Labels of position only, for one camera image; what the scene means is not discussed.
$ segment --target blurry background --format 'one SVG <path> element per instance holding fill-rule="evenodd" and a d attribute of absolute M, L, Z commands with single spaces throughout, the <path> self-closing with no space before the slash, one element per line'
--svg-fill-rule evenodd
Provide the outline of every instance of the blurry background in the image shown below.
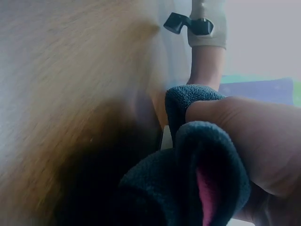
<path fill-rule="evenodd" d="M 0 2 L 0 225 L 105 221 L 119 179 L 158 149 L 166 89 L 188 80 L 186 32 L 162 25 L 190 7 Z M 225 74 L 299 80 L 299 8 L 229 0 Z"/>

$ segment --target finger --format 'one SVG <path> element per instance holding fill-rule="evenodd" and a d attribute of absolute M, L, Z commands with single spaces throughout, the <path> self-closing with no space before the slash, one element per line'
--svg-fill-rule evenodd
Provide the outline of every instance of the finger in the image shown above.
<path fill-rule="evenodd" d="M 225 130 L 250 179 L 266 192 L 286 197 L 294 190 L 301 171 L 300 108 L 228 97 L 193 103 L 186 120 Z"/>

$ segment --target light wooden surface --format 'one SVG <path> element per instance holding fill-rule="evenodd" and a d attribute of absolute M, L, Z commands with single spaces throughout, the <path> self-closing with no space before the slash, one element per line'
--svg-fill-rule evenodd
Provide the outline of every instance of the light wooden surface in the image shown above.
<path fill-rule="evenodd" d="M 189 75 L 185 39 L 162 29 L 173 10 L 0 2 L 0 225 L 103 225 L 118 179 L 157 148 L 166 88 Z"/>

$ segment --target white wall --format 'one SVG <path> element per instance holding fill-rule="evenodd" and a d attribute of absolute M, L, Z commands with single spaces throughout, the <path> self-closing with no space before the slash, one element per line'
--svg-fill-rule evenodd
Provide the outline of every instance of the white wall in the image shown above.
<path fill-rule="evenodd" d="M 176 12 L 189 15 L 191 1 L 175 0 Z M 260 75 L 301 80 L 301 1 L 227 0 L 229 24 L 226 75 Z M 187 57 L 190 48 L 185 37 Z"/>

